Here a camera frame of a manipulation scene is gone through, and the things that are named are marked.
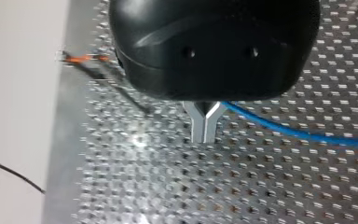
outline hole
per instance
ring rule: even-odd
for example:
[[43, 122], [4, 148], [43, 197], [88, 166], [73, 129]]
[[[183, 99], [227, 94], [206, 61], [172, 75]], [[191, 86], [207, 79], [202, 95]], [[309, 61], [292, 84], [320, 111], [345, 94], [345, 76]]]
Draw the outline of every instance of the hole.
[[190, 47], [185, 47], [182, 50], [182, 54], [186, 58], [194, 58], [196, 57], [196, 51]]
[[243, 56], [245, 58], [257, 58], [258, 56], [258, 49], [257, 48], [246, 48], [244, 51], [243, 51]]

